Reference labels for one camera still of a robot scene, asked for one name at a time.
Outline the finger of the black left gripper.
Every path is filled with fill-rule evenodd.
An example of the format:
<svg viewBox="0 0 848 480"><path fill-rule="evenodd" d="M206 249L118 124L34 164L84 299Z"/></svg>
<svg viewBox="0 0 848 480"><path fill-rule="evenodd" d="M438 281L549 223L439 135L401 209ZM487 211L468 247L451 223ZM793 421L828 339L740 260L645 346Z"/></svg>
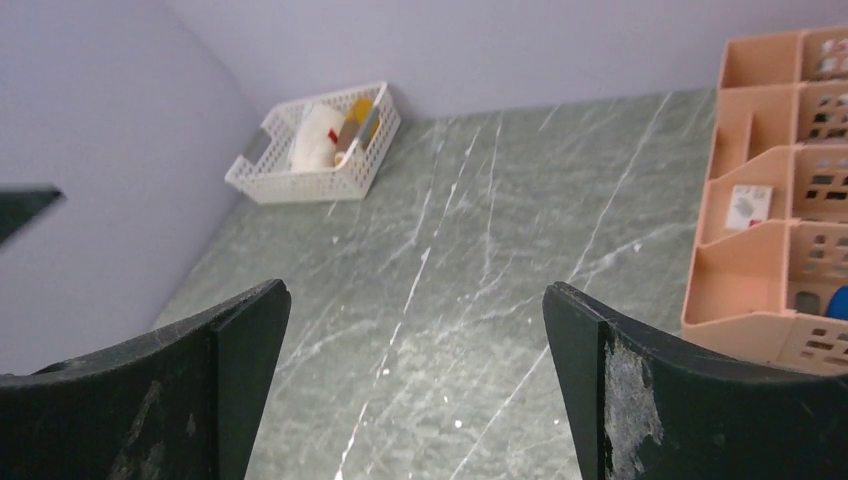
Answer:
<svg viewBox="0 0 848 480"><path fill-rule="evenodd" d="M63 192L52 185L2 187L1 245L64 198Z"/></svg>

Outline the yellow brown bear towel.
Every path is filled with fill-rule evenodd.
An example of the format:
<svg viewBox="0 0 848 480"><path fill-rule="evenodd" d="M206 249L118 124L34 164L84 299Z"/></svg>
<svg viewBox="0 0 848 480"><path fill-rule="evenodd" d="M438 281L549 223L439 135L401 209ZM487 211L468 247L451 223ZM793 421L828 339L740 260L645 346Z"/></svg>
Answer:
<svg viewBox="0 0 848 480"><path fill-rule="evenodd" d="M340 166L352 144L365 151L380 126L379 109L370 98L357 99L347 112L346 118L336 133L331 133L336 151L334 165Z"/></svg>

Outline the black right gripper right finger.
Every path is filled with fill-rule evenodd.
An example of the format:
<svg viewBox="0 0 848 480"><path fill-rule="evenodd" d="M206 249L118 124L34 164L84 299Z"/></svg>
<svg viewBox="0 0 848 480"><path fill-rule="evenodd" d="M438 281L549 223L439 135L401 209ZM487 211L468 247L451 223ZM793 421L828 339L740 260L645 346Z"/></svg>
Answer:
<svg viewBox="0 0 848 480"><path fill-rule="evenodd" d="M585 479L843 479L847 378L758 365L565 282L546 334Z"/></svg>

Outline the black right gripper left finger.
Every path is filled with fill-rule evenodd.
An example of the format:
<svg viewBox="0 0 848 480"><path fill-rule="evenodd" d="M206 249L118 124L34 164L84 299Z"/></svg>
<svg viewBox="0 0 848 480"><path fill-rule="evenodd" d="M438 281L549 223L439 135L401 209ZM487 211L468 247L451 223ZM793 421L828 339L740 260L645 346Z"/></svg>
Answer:
<svg viewBox="0 0 848 480"><path fill-rule="evenodd" d="M1 378L5 479L241 479L292 297L269 280L117 345Z"/></svg>

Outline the white towel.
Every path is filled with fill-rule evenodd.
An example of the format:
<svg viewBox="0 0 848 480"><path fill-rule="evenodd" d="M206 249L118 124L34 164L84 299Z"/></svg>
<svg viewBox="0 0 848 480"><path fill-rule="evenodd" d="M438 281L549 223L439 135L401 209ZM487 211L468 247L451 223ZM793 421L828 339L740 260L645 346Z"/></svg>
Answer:
<svg viewBox="0 0 848 480"><path fill-rule="evenodd" d="M301 117L290 153L291 172L312 172L335 167L336 143L346 117L325 104L313 103Z"/></svg>

